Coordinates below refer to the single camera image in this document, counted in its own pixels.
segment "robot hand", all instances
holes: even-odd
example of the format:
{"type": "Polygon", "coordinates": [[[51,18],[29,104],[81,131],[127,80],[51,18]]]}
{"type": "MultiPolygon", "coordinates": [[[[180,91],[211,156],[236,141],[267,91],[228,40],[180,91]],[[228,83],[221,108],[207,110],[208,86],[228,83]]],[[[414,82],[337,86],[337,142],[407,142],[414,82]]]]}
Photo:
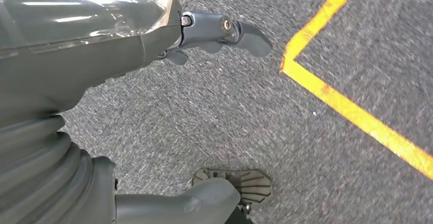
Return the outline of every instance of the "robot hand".
{"type": "Polygon", "coordinates": [[[217,53],[223,45],[247,49],[255,57],[265,57],[272,49],[271,42],[255,26],[235,21],[224,15],[185,12],[181,17],[181,38],[159,57],[183,65],[188,56],[182,51],[200,47],[217,53]]]}

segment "floor marking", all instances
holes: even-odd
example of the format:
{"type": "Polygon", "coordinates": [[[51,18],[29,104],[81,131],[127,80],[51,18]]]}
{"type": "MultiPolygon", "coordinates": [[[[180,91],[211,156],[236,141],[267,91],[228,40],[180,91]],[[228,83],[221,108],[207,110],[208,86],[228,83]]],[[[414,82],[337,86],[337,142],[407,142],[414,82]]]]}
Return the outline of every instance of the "floor marking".
{"type": "Polygon", "coordinates": [[[433,180],[433,157],[386,126],[295,62],[295,58],[347,0],[327,0],[319,12],[287,43],[281,71],[398,157],[433,180]]]}

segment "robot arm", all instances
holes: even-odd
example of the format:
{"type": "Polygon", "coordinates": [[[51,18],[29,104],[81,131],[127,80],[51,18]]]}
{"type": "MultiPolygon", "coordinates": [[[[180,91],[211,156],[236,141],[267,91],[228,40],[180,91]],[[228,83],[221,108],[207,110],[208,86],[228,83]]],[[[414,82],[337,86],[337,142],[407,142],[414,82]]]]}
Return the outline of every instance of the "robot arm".
{"type": "Polygon", "coordinates": [[[272,46],[258,29],[183,13],[177,0],[0,0],[0,20],[0,223],[224,223],[239,195],[218,179],[177,198],[116,200],[114,163],[57,132],[64,120],[56,114],[87,88],[153,60],[185,63],[186,48],[265,56],[272,46]],[[154,204],[161,214],[146,211],[154,204]]]}

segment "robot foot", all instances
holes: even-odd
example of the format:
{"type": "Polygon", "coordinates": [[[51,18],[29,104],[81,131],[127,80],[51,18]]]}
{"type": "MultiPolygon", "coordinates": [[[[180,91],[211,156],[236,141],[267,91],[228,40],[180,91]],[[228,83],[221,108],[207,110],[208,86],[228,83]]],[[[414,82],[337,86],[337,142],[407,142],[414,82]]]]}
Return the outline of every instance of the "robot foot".
{"type": "Polygon", "coordinates": [[[193,176],[196,185],[210,178],[228,180],[240,193],[239,207],[249,214],[252,206],[263,203],[271,195],[271,181],[258,170],[208,170],[199,169],[193,176]]]}

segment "gray carpet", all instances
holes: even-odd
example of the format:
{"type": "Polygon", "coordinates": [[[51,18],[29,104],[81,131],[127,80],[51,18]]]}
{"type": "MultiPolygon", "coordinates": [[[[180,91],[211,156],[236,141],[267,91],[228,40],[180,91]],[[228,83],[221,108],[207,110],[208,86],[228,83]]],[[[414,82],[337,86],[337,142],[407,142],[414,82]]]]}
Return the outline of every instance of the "gray carpet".
{"type": "MultiPolygon", "coordinates": [[[[196,169],[260,169],[259,223],[433,223],[433,181],[284,74],[285,44],[324,0],[181,0],[259,25],[264,59],[224,48],[89,89],[72,138],[117,162],[122,193],[177,194],[196,169]]],[[[297,58],[433,154],[433,0],[350,0],[297,58]]]]}

